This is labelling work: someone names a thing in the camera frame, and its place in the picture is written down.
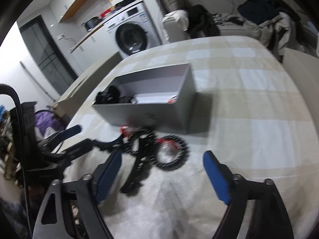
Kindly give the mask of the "silver cardboard box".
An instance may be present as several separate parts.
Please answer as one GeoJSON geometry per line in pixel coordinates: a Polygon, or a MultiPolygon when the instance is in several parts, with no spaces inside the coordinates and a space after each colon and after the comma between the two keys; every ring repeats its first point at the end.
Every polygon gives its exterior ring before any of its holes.
{"type": "Polygon", "coordinates": [[[167,65],[115,77],[111,85],[136,104],[92,104],[114,126],[151,127],[161,132],[187,133],[196,98],[191,64],[167,65]],[[178,99],[173,104],[167,100],[178,99]]]}

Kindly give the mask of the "plaid tablecloth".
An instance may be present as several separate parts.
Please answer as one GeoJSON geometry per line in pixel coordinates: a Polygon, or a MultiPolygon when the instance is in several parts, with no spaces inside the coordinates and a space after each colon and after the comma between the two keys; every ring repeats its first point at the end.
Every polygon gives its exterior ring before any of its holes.
{"type": "Polygon", "coordinates": [[[115,238],[211,238],[226,206],[202,164],[212,151],[248,180],[274,181],[294,236],[307,238],[318,220],[318,135],[296,85],[257,40],[198,38],[159,46],[119,63],[96,87],[115,77],[159,66],[190,63],[197,101],[189,157],[181,168],[156,167],[134,196],[119,191],[134,159],[124,155],[112,191],[100,206],[115,238]]]}

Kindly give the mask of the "red oval hair clip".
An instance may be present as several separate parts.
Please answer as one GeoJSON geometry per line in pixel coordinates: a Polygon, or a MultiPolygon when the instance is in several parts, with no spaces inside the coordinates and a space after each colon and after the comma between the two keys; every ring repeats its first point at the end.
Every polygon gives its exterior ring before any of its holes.
{"type": "Polygon", "coordinates": [[[123,136],[126,138],[131,136],[131,134],[134,132],[134,130],[130,126],[127,126],[127,125],[122,125],[120,127],[120,131],[123,134],[123,136]]]}

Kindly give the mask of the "white round badge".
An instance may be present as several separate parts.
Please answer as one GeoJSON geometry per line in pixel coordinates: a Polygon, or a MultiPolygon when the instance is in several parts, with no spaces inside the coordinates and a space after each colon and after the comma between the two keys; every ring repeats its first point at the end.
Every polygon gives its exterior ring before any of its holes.
{"type": "Polygon", "coordinates": [[[173,96],[167,100],[168,104],[173,104],[178,99],[178,96],[173,96]]]}

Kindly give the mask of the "black banana hair clip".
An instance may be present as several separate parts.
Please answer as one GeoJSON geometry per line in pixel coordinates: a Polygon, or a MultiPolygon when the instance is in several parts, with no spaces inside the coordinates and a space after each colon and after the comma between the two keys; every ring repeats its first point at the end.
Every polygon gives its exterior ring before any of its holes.
{"type": "Polygon", "coordinates": [[[136,104],[137,99],[135,96],[122,96],[122,97],[119,97],[118,103],[119,104],[136,104]]]}

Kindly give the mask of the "beige cardboard box left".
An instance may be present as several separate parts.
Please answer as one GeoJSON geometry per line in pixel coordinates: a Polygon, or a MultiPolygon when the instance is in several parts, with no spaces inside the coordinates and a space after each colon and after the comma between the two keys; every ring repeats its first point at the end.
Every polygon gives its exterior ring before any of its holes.
{"type": "Polygon", "coordinates": [[[54,103],[52,111],[69,123],[91,92],[122,60],[115,52],[93,63],[54,103]]]}

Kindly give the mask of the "white washing machine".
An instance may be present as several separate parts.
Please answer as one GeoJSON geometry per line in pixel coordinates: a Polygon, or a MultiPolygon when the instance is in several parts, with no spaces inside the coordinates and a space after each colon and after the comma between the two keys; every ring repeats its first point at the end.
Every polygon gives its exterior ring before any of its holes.
{"type": "Polygon", "coordinates": [[[123,59],[162,45],[143,2],[129,6],[104,26],[123,59]]]}

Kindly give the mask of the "grey sofa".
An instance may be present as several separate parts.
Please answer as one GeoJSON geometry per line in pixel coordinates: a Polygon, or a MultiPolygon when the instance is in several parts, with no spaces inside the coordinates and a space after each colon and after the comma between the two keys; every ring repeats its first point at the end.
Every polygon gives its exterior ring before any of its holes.
{"type": "MultiPolygon", "coordinates": [[[[228,15],[232,11],[232,5],[226,0],[188,0],[186,5],[189,7],[201,5],[211,14],[225,13],[228,15]]],[[[184,31],[172,16],[164,17],[162,25],[165,30],[166,39],[169,42],[173,43],[189,39],[187,31],[184,31]]],[[[215,25],[219,29],[221,36],[250,36],[243,25],[232,22],[217,22],[215,25]]],[[[302,25],[301,33],[304,35],[307,43],[314,45],[318,32],[311,22],[302,25]]]]}

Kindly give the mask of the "black cooking pot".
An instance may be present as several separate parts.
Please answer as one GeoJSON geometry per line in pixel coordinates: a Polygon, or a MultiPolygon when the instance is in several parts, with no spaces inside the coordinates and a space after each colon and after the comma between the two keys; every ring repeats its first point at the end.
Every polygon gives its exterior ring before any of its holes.
{"type": "Polygon", "coordinates": [[[101,19],[99,17],[95,16],[95,17],[89,19],[88,21],[82,23],[81,27],[86,29],[87,32],[90,32],[93,28],[95,28],[97,25],[99,25],[100,20],[101,19]]]}

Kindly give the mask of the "purple plastic bag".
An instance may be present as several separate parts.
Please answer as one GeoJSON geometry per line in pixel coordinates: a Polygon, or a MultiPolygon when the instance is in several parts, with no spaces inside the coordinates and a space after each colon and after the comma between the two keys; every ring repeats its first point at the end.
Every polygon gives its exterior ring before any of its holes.
{"type": "Polygon", "coordinates": [[[50,127],[54,131],[61,131],[64,125],[59,121],[59,118],[50,110],[40,110],[35,113],[35,126],[39,129],[42,136],[50,127]]]}

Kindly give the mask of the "black hair claw clip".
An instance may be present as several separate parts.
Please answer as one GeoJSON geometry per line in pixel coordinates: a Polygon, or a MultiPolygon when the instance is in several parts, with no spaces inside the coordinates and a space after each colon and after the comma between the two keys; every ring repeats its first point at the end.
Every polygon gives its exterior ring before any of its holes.
{"type": "Polygon", "coordinates": [[[98,92],[95,104],[116,104],[119,102],[120,95],[119,89],[110,85],[104,91],[98,92]]]}

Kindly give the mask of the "white kitchen cabinet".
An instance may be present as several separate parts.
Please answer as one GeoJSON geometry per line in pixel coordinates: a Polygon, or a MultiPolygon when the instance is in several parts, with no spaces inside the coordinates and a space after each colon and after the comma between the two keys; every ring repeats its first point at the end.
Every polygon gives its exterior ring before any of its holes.
{"type": "Polygon", "coordinates": [[[93,63],[118,51],[114,38],[108,33],[106,23],[102,23],[70,49],[70,55],[75,61],[76,75],[80,76],[93,63]]]}

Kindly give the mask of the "dark glass door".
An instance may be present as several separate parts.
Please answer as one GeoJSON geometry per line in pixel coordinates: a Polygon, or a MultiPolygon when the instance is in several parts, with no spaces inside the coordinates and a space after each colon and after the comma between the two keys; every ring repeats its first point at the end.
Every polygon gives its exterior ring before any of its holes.
{"type": "Polygon", "coordinates": [[[19,27],[29,53],[58,94],[62,95],[78,75],[53,41],[41,16],[19,27]]]}

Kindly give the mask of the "pile of dark clothes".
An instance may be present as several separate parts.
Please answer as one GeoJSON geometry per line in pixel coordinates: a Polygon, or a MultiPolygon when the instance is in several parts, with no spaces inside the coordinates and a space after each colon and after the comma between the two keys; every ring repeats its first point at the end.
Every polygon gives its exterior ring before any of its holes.
{"type": "Polygon", "coordinates": [[[247,35],[279,61],[286,48],[305,51],[301,18],[284,0],[246,0],[237,11],[247,35]]]}

